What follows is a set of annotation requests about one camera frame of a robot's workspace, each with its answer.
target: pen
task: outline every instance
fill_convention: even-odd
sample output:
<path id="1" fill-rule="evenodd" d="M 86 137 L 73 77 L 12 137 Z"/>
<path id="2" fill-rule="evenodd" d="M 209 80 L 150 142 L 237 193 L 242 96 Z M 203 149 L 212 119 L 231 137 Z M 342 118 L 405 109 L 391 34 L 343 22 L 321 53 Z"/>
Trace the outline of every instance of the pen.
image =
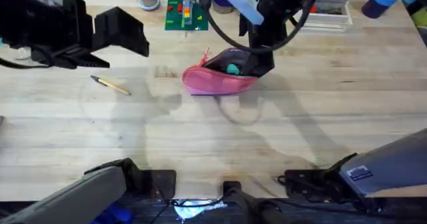
<path id="1" fill-rule="evenodd" d="M 125 95 L 131 95 L 131 93 L 129 93 L 129 91 L 126 91 L 125 89 L 122 89 L 116 85 L 113 85 L 105 80 L 102 80 L 99 77 L 96 77 L 94 75 L 91 76 L 93 80 L 95 80 L 96 82 L 106 86 L 106 87 L 111 87 L 112 89 L 115 89 L 116 91 L 120 91 L 121 93 L 125 94 Z"/>

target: pink zipper pouch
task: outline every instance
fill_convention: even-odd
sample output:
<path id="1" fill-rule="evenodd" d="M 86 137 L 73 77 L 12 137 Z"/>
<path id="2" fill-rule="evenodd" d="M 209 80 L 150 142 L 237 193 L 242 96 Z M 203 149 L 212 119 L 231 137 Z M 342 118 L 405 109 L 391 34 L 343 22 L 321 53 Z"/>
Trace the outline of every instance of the pink zipper pouch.
<path id="1" fill-rule="evenodd" d="M 206 61 L 205 56 L 199 65 L 186 69 L 182 81 L 192 95 L 229 95 L 247 90 L 257 77 L 238 75 L 238 69 L 233 74 L 227 73 L 230 64 L 242 67 L 248 60 L 249 53 L 239 49 L 226 49 L 219 55 Z"/>

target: wire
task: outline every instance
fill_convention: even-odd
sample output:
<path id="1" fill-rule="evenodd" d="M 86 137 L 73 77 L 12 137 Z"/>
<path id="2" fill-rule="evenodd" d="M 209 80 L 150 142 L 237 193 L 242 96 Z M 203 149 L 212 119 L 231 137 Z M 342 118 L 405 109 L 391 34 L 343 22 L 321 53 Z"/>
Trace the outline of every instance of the wire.
<path id="1" fill-rule="evenodd" d="M 3 58 L 0 58 L 0 65 L 2 65 L 4 67 L 8 67 L 8 68 L 21 69 L 21 70 L 50 68 L 50 67 L 55 65 L 55 63 L 53 62 L 52 56 L 48 52 L 46 52 L 44 49 L 37 47 L 37 46 L 30 46 L 30 48 L 40 52 L 42 54 L 42 56 L 44 57 L 45 61 L 47 62 L 47 65 L 33 65 L 33 66 L 32 65 L 22 65 L 22 64 L 18 64 L 18 63 L 13 63 L 13 62 L 8 61 L 8 60 L 4 60 Z"/>
<path id="2" fill-rule="evenodd" d="M 150 222 L 150 224 L 154 224 L 157 218 L 160 217 L 160 215 L 166 211 L 166 209 L 169 207 L 169 205 L 166 205 L 162 210 L 159 211 L 159 213 L 153 218 L 153 220 Z"/>
<path id="3" fill-rule="evenodd" d="M 300 18 L 300 21 L 296 24 L 294 30 L 292 30 L 292 32 L 283 40 L 280 41 L 279 43 L 276 43 L 270 47 L 264 47 L 264 48 L 251 48 L 251 47 L 246 47 L 236 41 L 234 41 L 233 39 L 231 39 L 230 37 L 227 36 L 227 34 L 225 34 L 220 27 L 218 27 L 218 25 L 216 24 L 216 22 L 214 21 L 214 18 L 212 18 L 211 13 L 208 10 L 206 10 L 206 15 L 207 15 L 207 20 L 209 21 L 209 23 L 211 24 L 211 26 L 213 27 L 213 29 L 216 31 L 216 33 L 222 38 L 224 39 L 224 41 L 226 41 L 227 43 L 229 43 L 230 45 L 233 45 L 234 47 L 237 47 L 241 50 L 253 53 L 253 54 L 265 54 L 265 53 L 269 53 L 272 51 L 275 51 L 281 47 L 283 47 L 284 45 L 288 44 L 294 37 L 295 35 L 298 33 L 298 31 L 300 31 L 300 29 L 304 26 L 304 24 L 307 21 L 308 15 L 310 14 L 310 9 L 312 8 L 314 2 L 316 0 L 307 0 L 303 9 L 302 9 L 302 16 Z"/>
<path id="4" fill-rule="evenodd" d="M 340 209 L 330 209 L 325 207 L 312 207 L 307 205 L 301 205 L 298 203 L 293 203 L 291 201 L 285 201 L 283 199 L 275 199 L 274 201 L 278 201 L 280 203 L 290 205 L 292 207 L 297 207 L 300 209 L 309 209 L 313 211 L 325 211 L 329 213 L 343 213 L 343 214 L 350 214 L 350 215 L 359 215 L 359 216 L 365 216 L 365 217 L 375 217 L 375 218 L 383 218 L 383 219 L 393 219 L 393 220 L 423 220 L 425 221 L 427 219 L 427 216 L 397 216 L 397 215 L 385 215 L 385 214 L 373 214 L 373 213 L 363 213 L 358 211 L 348 211 L 348 210 L 340 210 Z"/>

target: pink pouch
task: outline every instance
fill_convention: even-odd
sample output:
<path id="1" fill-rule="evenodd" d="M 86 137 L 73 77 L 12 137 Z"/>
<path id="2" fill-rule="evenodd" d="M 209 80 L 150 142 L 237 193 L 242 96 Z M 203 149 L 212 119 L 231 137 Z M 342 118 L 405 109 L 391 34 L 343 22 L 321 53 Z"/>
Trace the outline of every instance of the pink pouch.
<path id="1" fill-rule="evenodd" d="M 222 53 L 234 51 L 227 49 Z M 199 65 L 194 65 L 186 69 L 182 75 L 182 81 L 187 90 L 192 95 L 229 95 L 247 90 L 257 77 L 236 76 L 216 71 L 207 66 L 215 65 L 215 61 L 220 61 L 222 53 L 217 57 L 206 61 L 207 51 Z"/>

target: lego board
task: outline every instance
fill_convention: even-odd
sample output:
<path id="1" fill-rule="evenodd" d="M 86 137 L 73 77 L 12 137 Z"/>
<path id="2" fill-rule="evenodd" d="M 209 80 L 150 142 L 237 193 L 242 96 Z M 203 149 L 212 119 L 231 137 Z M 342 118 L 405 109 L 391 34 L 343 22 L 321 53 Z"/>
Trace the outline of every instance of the lego board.
<path id="1" fill-rule="evenodd" d="M 173 7 L 171 11 L 166 12 L 165 30 L 171 31 L 207 31 L 207 17 L 198 3 L 193 3 L 193 21 L 191 25 L 183 26 L 182 13 L 178 13 L 178 5 L 182 0 L 167 0 L 167 6 Z"/>

